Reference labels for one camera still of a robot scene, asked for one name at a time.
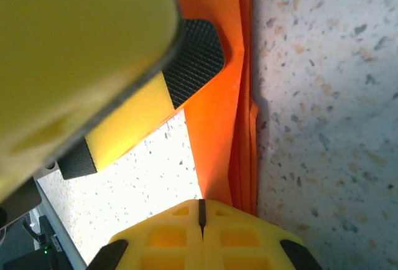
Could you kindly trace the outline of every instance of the yellow plastic part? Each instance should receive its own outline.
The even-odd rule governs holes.
[[[198,201],[189,200],[112,237],[129,243],[116,270],[203,269]]]
[[[115,235],[129,245],[117,270],[294,270],[281,240],[288,231],[220,202],[206,200],[204,238],[198,200],[181,203]]]
[[[1,0],[0,201],[162,58],[175,0]]]
[[[156,129],[159,120],[173,111],[173,103],[160,72],[86,135],[97,170],[103,170],[136,146],[147,133]]]
[[[279,244],[302,240],[276,225],[220,202],[206,200],[203,268],[295,270]]]

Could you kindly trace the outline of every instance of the black textured pad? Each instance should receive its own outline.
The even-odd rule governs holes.
[[[95,174],[97,172],[86,139],[84,138],[58,160],[58,166],[64,180]]]
[[[207,20],[186,19],[185,37],[176,57],[163,69],[174,108],[178,108],[224,67],[216,27]]]

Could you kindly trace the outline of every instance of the gray metal frame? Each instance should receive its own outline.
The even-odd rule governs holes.
[[[74,270],[86,269],[87,268],[86,262],[84,261],[79,251],[77,250],[75,244],[73,243],[67,230],[63,226],[61,220],[59,219],[57,213],[55,212],[53,206],[51,205],[49,199],[44,194],[42,187],[38,182],[36,182],[36,184],[40,192],[40,195],[42,196],[42,203],[36,208],[37,211],[39,212],[39,215],[40,216],[45,215],[49,220]]]

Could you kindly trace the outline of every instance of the black corner piece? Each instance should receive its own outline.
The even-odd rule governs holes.
[[[116,270],[128,244],[126,240],[117,240],[102,247],[87,270]]]
[[[0,228],[7,223],[7,211],[0,207]]]
[[[97,173],[86,139],[84,138],[59,158],[58,166],[64,180]]]
[[[291,240],[282,240],[280,245],[296,270],[322,270],[306,247]]]
[[[199,225],[201,229],[201,238],[203,239],[203,234],[205,233],[206,226],[206,202],[205,200],[199,200]]]

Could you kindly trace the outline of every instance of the speckled white surface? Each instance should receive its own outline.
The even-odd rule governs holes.
[[[98,174],[39,182],[86,263],[116,233],[201,198],[183,112]]]
[[[398,0],[254,0],[253,70],[259,216],[324,269],[397,269]],[[183,113],[107,171],[40,183],[87,262],[200,196]]]
[[[398,0],[254,0],[259,216],[325,269],[398,267]]]

